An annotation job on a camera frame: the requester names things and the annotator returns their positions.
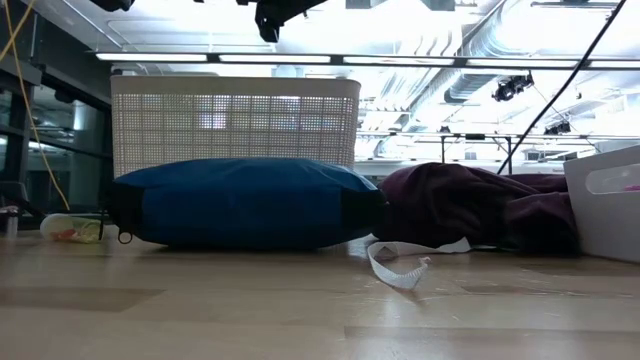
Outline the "blue first aid pouch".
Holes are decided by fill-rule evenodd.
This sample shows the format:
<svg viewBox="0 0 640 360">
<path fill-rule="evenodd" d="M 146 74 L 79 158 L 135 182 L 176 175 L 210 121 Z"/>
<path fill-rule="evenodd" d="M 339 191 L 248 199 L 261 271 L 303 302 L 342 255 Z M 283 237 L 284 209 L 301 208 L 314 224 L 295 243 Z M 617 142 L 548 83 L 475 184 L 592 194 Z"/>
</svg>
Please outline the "blue first aid pouch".
<svg viewBox="0 0 640 360">
<path fill-rule="evenodd" d="M 309 250 L 370 234 L 387 201 L 343 166 L 308 159 L 182 161 L 113 180 L 105 208 L 120 232 L 187 248 Z"/>
</svg>

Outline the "purple garment with white strap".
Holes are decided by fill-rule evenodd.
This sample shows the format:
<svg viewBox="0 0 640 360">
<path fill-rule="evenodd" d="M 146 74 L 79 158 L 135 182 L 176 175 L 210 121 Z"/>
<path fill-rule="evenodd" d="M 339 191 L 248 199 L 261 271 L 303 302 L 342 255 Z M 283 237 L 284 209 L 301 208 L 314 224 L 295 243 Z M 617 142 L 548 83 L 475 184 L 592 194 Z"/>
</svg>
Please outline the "purple garment with white strap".
<svg viewBox="0 0 640 360">
<path fill-rule="evenodd" d="M 560 257 L 581 252 L 562 175 L 498 175 L 425 163 L 391 173 L 378 187 L 388 208 L 367 255 L 376 277 L 397 289 L 416 287 L 431 254 L 479 248 Z"/>
</svg>

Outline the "long ceiling light bar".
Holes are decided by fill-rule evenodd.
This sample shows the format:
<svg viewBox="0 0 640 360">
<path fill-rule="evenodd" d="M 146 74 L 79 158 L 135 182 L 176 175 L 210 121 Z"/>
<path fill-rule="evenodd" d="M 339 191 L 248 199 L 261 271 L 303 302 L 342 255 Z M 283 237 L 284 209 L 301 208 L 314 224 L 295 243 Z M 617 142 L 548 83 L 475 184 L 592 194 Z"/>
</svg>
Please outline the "long ceiling light bar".
<svg viewBox="0 0 640 360">
<path fill-rule="evenodd" d="M 576 66 L 589 71 L 640 70 L 640 59 L 591 59 L 542 57 L 445 57 L 391 55 L 303 55 L 284 53 L 144 53 L 97 52 L 101 61 L 114 63 L 187 63 L 233 65 L 304 65 L 362 67 L 425 67 L 452 69 L 570 70 Z"/>
</svg>

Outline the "white perforated plastic basket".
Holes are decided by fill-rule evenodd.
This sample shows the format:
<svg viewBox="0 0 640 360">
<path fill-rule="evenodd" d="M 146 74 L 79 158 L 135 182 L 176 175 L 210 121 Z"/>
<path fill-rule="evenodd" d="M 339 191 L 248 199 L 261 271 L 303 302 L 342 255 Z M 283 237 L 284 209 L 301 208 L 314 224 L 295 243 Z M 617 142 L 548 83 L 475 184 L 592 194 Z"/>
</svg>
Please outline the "white perforated plastic basket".
<svg viewBox="0 0 640 360">
<path fill-rule="evenodd" d="M 360 91 L 350 79 L 114 76 L 114 173 L 244 157 L 350 167 Z"/>
</svg>

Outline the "small white plastic bin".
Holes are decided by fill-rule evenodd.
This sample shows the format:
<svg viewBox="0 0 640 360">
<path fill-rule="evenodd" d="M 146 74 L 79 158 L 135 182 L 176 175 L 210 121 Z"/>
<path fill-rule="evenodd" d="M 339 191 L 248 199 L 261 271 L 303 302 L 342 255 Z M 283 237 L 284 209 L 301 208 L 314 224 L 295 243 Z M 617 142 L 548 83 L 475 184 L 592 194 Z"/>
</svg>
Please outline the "small white plastic bin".
<svg viewBox="0 0 640 360">
<path fill-rule="evenodd" d="M 584 253 L 640 263 L 640 145 L 564 163 Z"/>
</svg>

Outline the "clear bag with candies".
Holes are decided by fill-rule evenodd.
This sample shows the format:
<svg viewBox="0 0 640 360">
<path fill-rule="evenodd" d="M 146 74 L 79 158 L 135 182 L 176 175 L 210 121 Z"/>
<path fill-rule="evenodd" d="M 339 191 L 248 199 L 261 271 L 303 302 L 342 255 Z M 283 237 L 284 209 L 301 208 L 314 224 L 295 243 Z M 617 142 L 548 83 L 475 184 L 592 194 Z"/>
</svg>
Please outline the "clear bag with candies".
<svg viewBox="0 0 640 360">
<path fill-rule="evenodd" d="M 97 243 L 103 236 L 100 220 L 60 213 L 46 216 L 40 224 L 40 233 L 46 240 L 82 244 Z"/>
</svg>

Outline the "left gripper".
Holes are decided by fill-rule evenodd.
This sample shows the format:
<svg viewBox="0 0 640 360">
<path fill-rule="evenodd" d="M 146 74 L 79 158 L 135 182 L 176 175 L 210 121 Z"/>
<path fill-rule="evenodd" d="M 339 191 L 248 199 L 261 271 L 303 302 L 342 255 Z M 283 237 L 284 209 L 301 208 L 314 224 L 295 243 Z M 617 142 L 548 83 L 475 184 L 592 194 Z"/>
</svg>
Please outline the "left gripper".
<svg viewBox="0 0 640 360">
<path fill-rule="evenodd" d="M 277 43 L 280 20 L 289 20 L 327 0 L 235 0 L 237 5 L 256 4 L 255 23 L 260 37 L 267 43 Z"/>
</svg>

